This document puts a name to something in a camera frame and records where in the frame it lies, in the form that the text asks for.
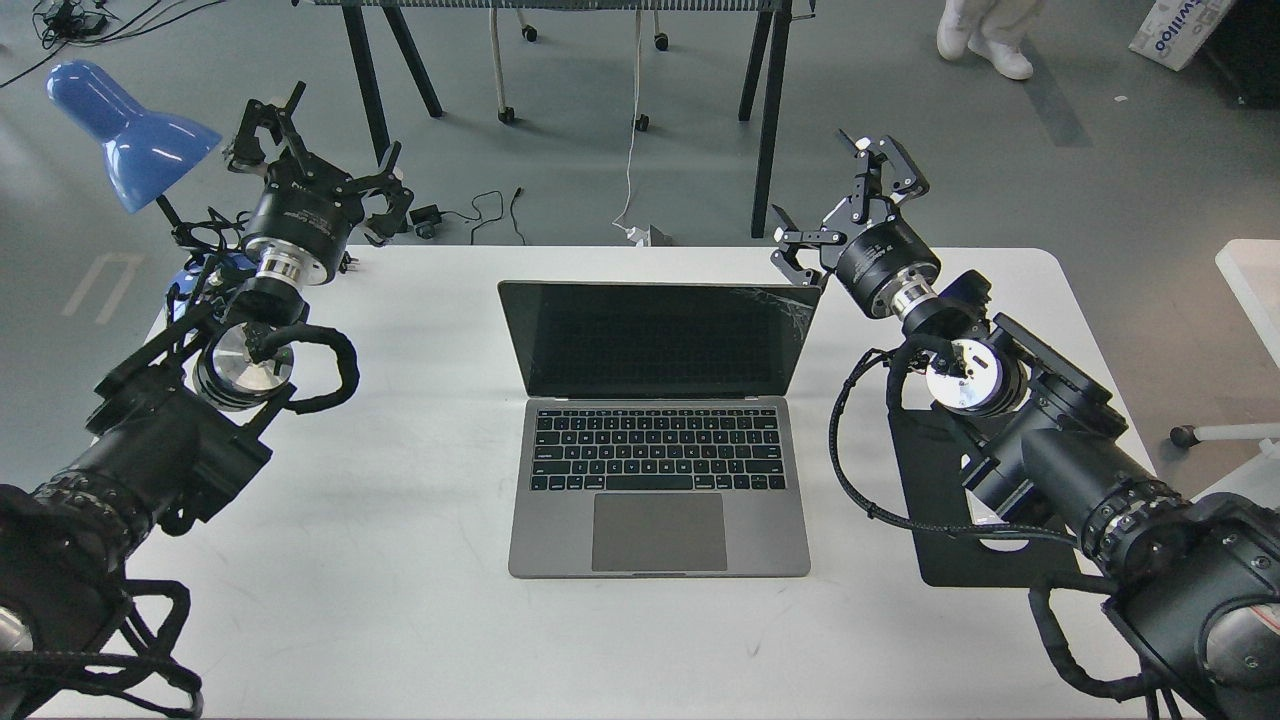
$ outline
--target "cardboard box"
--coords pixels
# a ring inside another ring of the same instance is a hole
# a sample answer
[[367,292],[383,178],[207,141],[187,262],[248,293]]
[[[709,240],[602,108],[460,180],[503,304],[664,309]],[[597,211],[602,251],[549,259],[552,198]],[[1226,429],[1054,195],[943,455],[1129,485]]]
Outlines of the cardboard box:
[[1196,55],[1235,0],[1157,0],[1129,50],[1180,70]]

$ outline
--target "trackpad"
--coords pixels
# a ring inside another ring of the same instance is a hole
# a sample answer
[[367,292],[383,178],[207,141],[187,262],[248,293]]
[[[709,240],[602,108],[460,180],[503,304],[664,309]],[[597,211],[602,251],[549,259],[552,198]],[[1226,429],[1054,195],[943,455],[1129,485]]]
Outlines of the trackpad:
[[599,493],[591,570],[689,573],[726,570],[719,493]]

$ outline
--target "lamp shade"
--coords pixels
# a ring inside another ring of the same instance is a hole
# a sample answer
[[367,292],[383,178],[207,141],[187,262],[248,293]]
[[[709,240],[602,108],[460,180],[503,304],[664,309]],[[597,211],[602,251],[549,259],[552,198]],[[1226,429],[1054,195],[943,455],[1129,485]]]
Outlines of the lamp shade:
[[221,140],[195,120],[147,110],[102,68],[84,60],[50,70],[45,90],[102,145],[106,177],[129,213],[169,190]]

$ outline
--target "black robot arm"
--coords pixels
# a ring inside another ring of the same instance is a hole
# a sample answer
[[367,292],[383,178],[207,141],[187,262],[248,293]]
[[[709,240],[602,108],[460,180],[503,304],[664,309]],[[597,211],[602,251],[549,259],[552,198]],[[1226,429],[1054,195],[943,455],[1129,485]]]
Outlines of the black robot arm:
[[[233,501],[271,459],[260,437],[280,411],[326,410],[356,391],[355,347],[307,324],[300,288],[342,272],[365,199],[388,199],[388,211],[365,223],[381,245],[404,224],[412,193],[392,173],[394,152],[379,173],[355,179],[307,151],[292,123],[302,87],[285,108],[250,101],[228,150],[232,169],[265,181],[246,220],[210,210],[210,222],[184,223],[161,202],[192,260],[169,292],[166,327],[99,383],[102,404],[86,425],[97,442],[32,493],[0,486],[0,719],[26,717],[61,689],[197,717],[200,678],[170,657],[187,589],[131,579],[125,561],[156,527],[179,536]],[[253,137],[260,127],[284,145],[269,164]],[[216,231],[218,243],[198,241],[195,228]],[[229,229],[234,243],[223,236]],[[297,342],[333,350],[335,391],[293,400]],[[255,407],[243,424],[223,414]],[[143,596],[170,602],[156,632],[136,607]],[[134,655],[101,652],[115,633]],[[189,706],[131,694],[151,675],[187,693]]]
[[[988,319],[986,279],[970,270],[933,290],[941,263],[900,211],[928,184],[901,145],[888,137],[849,145],[854,191],[815,231],[797,229],[780,210],[773,252],[791,282],[824,286],[835,275],[868,318],[902,324],[902,346],[869,352],[845,383],[832,437],[852,383],[870,366],[890,365],[891,414],[901,411],[910,370],[923,374],[932,410],[970,457],[957,478],[938,482],[961,483],[1006,527],[1056,516],[1102,573],[1030,588],[1042,641],[1068,683],[1098,697],[1147,697],[1151,717],[1157,693],[1171,707],[1178,693],[1210,720],[1276,717],[1280,515],[1234,495],[1190,503],[1125,455],[1115,439],[1128,425],[1108,405],[1111,392],[1012,319]],[[800,264],[805,250],[818,252],[820,269]],[[996,415],[1007,421],[992,436],[974,423]],[[835,442],[831,450],[837,478],[869,516],[918,532],[977,532],[886,518],[849,487]],[[1138,653],[1138,675],[1096,680],[1075,662],[1048,609],[1050,593],[1064,588],[1106,596],[1103,614]]]

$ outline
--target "laptop screen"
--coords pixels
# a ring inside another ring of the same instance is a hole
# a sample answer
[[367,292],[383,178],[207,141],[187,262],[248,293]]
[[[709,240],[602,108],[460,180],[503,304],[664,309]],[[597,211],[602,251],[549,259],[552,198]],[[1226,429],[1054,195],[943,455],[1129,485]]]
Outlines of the laptop screen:
[[541,397],[783,395],[820,290],[498,283],[520,373]]

